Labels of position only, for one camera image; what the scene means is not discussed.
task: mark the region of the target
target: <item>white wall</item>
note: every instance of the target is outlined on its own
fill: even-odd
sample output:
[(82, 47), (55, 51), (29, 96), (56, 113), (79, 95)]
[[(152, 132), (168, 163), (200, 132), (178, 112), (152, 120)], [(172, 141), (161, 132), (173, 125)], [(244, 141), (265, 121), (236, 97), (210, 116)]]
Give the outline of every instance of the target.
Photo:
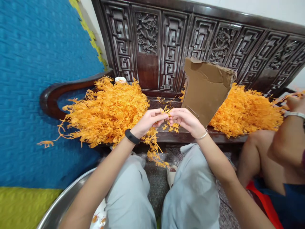
[(102, 52), (103, 52), (103, 58), (107, 61), (107, 56), (106, 56), (106, 50), (105, 50), (105, 46), (104, 46), (104, 42), (103, 42), (103, 38), (102, 38), (102, 34), (101, 34), (101, 29), (98, 25), (98, 19), (96, 18), (95, 15), (95, 11), (92, 5), (91, 0), (81, 0), (80, 1), (80, 9), (81, 12), (83, 14), (83, 17), (88, 25), (88, 27), (90, 28), (91, 31), (94, 32), (94, 35), (96, 37), (96, 44), (101, 48)]
[[(195, 2), (215, 5), (222, 8), (237, 10), (243, 13), (255, 14), (264, 17), (270, 17), (282, 21), (288, 21), (296, 24), (305, 25), (305, 0), (193, 0)], [(106, 52), (98, 25), (98, 21), (92, 6), (91, 0), (81, 0), (85, 11), (83, 12), (85, 20), (97, 38), (97, 44), (103, 51), (103, 57), (106, 58)], [(305, 68), (289, 85), (293, 87), (305, 88)]]

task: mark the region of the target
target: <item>carved wooden backrest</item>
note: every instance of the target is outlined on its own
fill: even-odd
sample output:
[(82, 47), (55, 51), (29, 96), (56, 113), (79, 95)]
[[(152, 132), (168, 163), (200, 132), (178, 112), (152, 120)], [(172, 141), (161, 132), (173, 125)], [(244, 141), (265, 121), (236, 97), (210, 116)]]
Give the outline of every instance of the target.
[(172, 98), (185, 57), (237, 71), (237, 82), (275, 94), (305, 62), (305, 27), (179, 0), (92, 0), (108, 62), (147, 96)]

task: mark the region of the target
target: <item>wristwatch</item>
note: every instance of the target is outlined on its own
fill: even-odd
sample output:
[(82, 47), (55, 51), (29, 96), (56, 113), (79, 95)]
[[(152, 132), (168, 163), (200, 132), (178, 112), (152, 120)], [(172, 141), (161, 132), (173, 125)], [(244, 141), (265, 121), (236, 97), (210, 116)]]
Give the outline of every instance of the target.
[(139, 144), (140, 143), (140, 139), (138, 139), (136, 136), (134, 136), (131, 132), (130, 129), (127, 129), (125, 131), (125, 136), (128, 138), (129, 141), (131, 141), (134, 144)]
[(305, 114), (300, 113), (300, 112), (289, 112), (288, 111), (284, 114), (284, 117), (287, 117), (287, 116), (290, 116), (290, 115), (299, 116), (299, 117), (301, 117), (305, 120)]

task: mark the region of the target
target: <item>leg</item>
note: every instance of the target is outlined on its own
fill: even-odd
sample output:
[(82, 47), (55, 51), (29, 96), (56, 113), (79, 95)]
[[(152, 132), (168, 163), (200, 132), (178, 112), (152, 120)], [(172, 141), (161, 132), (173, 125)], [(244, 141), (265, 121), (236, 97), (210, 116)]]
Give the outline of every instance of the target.
[(162, 228), (219, 229), (215, 176), (198, 145), (181, 147), (181, 152), (186, 155), (164, 200)]
[(249, 135), (241, 151), (237, 177), (246, 187), (255, 175), (262, 172), (266, 186), (285, 195), (284, 184), (303, 184), (303, 179), (293, 169), (283, 168), (267, 156), (274, 134), (273, 131), (260, 130)]
[(147, 198), (150, 185), (144, 171), (145, 160), (130, 156), (106, 196), (105, 228), (155, 229), (156, 218)]

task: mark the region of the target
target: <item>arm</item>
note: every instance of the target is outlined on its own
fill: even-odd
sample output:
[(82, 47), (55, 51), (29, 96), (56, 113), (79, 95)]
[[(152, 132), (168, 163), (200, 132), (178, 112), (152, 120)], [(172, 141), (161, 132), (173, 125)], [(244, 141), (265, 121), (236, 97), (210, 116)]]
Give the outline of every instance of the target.
[[(170, 124), (179, 123), (188, 130), (194, 138), (200, 138), (206, 132), (199, 120), (185, 108), (174, 108), (170, 115)], [(242, 187), (229, 160), (207, 134), (204, 138), (197, 140), (197, 143), (206, 158), (208, 165), (220, 181), (233, 212), (238, 219), (241, 228), (247, 229), (269, 229), (273, 228), (272, 223), (261, 211), (259, 206)]]
[[(151, 126), (160, 126), (164, 119), (168, 119), (168, 115), (161, 114), (160, 109), (148, 110), (130, 132), (140, 139)], [(134, 143), (124, 137), (111, 151), (77, 194), (60, 224), (60, 229), (90, 227), (95, 210), (107, 195), (134, 146)]]
[[(287, 98), (291, 112), (305, 114), (305, 96)], [(285, 118), (279, 130), (275, 133), (268, 155), (282, 166), (292, 166), (302, 169), (302, 155), (305, 150), (304, 120), (298, 116)]]

